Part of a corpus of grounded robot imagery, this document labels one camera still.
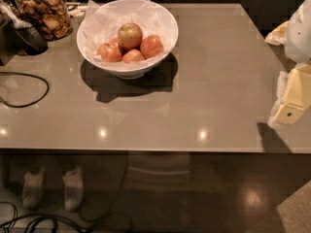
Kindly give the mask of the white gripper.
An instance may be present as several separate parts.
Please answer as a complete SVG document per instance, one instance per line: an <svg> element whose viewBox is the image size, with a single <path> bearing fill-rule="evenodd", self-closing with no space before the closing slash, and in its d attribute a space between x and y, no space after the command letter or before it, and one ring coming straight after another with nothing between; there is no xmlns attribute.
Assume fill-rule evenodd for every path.
<svg viewBox="0 0 311 233"><path fill-rule="evenodd" d="M295 124L311 107L311 0L304 0L291 16L266 37L269 45L285 47L287 58L298 63L287 73L281 71L277 82L277 99L268 125L277 128Z"/></svg>

